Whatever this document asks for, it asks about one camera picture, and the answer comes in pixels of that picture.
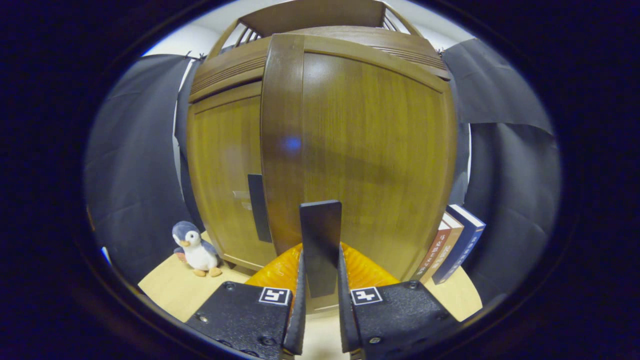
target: ceiling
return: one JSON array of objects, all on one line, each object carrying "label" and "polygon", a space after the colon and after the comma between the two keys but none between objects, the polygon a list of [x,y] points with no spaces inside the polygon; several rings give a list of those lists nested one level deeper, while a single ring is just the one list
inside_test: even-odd
[{"label": "ceiling", "polygon": [[[285,2],[285,0],[237,0],[201,16],[192,22],[192,24],[222,34],[234,19],[260,10],[261,8],[283,2]],[[425,29],[428,34],[437,33],[456,43],[473,38],[473,36],[463,28],[420,5],[407,0],[386,0],[385,2],[397,10],[414,26],[417,26],[418,29]]]}]

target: screw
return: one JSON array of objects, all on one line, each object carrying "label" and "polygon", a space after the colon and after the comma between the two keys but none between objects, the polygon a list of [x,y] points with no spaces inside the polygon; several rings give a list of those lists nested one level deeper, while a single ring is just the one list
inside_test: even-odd
[{"label": "screw", "polygon": [[272,345],[276,345],[276,341],[273,338],[270,338],[269,336],[263,336],[260,338],[260,343],[263,345],[267,345],[268,347],[272,346]]}]

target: book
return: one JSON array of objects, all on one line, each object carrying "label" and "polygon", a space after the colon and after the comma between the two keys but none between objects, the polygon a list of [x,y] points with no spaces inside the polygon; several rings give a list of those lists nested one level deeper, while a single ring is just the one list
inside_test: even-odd
[{"label": "book", "polygon": [[480,221],[480,219],[476,218],[461,206],[449,205],[447,206],[447,212],[464,225],[464,228],[456,245],[451,249],[447,258],[443,261],[442,265],[440,265],[440,268],[433,274],[432,278],[435,284],[442,284],[456,271],[467,256],[469,256],[484,231],[484,222]]},{"label": "book", "polygon": [[446,222],[441,221],[440,225],[438,226],[438,232],[436,233],[436,236],[433,242],[431,243],[431,247],[429,248],[429,251],[424,256],[424,259],[420,262],[420,265],[418,266],[418,269],[415,271],[415,273],[411,277],[411,280],[420,279],[422,277],[422,274],[424,274],[427,271],[427,269],[433,263],[433,260],[435,260],[438,254],[440,253],[440,251],[442,251],[442,248],[444,247],[444,243],[447,241],[449,234],[451,234],[451,227],[447,225]]},{"label": "book", "polygon": [[453,247],[458,242],[458,238],[460,238],[460,234],[462,233],[462,230],[464,228],[464,226],[461,223],[456,221],[456,219],[454,219],[446,211],[442,215],[442,221],[445,222],[445,224],[447,224],[447,226],[451,228],[451,232],[449,233],[449,237],[447,237],[446,241],[444,242],[442,249],[438,251],[438,255],[433,260],[433,264],[431,264],[431,266],[427,269],[424,275],[420,278],[420,282],[422,284],[426,283],[427,280],[429,280],[429,278],[431,278],[431,276],[433,276],[433,274],[438,270],[442,262],[449,255],[449,252],[451,251],[451,249],[453,249]]}]

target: book spine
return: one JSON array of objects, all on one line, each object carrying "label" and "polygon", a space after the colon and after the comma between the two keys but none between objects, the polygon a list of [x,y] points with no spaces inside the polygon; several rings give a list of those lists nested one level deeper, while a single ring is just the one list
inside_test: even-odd
[{"label": "book spine", "polygon": [[418,280],[422,277],[422,274],[424,274],[427,271],[429,266],[431,266],[433,261],[441,253],[442,249],[444,248],[444,244],[445,242],[447,242],[447,238],[449,237],[450,234],[451,234],[451,228],[442,229],[438,231],[438,233],[436,234],[435,240],[433,240],[433,243],[431,244],[431,247],[427,252],[427,255],[424,257],[424,259],[420,263],[420,266],[418,266],[418,270],[416,270],[414,275],[411,277],[411,280]]},{"label": "book spine", "polygon": [[449,269],[449,271],[447,271],[442,278],[438,279],[435,283],[436,284],[442,284],[443,282],[445,282],[448,278],[451,277],[451,275],[453,275],[453,273],[460,267],[460,265],[462,264],[462,262],[464,262],[464,260],[467,258],[467,256],[469,256],[469,254],[471,253],[471,250],[474,248],[474,246],[476,245],[478,239],[480,239],[480,235],[482,235],[484,231],[484,227],[481,227],[480,229],[477,229],[473,236],[471,237],[471,241],[469,241],[469,244],[467,245],[467,248],[462,252],[462,254],[459,256],[458,260],[456,260],[456,262],[453,264],[453,266]]},{"label": "book spine", "polygon": [[438,270],[440,265],[442,265],[442,262],[447,258],[447,255],[449,255],[449,252],[451,251],[451,249],[453,249],[455,244],[458,242],[458,238],[460,238],[461,233],[462,233],[461,227],[453,229],[451,231],[451,233],[449,234],[449,237],[444,242],[444,246],[442,247],[442,250],[437,255],[437,257],[433,260],[433,264],[431,264],[431,267],[429,267],[429,269],[420,278],[420,282],[422,284],[426,283],[427,280],[429,280],[431,276],[433,276],[436,270]]}]

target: white wall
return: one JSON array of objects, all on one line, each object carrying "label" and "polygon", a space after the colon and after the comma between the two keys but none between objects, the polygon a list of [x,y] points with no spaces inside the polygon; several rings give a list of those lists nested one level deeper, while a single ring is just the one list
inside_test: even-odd
[{"label": "white wall", "polygon": [[424,38],[429,40],[433,48],[436,50],[439,50],[439,49],[444,50],[460,42],[448,37],[443,33],[439,33],[435,30],[425,28],[424,26],[421,26],[418,24],[414,24],[413,26],[415,26],[415,28],[418,29],[418,31],[420,31],[420,34],[422,34]]},{"label": "white wall", "polygon": [[200,53],[206,55],[209,54],[219,37],[220,34],[211,29],[187,24],[160,40],[144,56],[154,54],[186,55],[189,50],[191,51],[190,56],[198,57]]}]

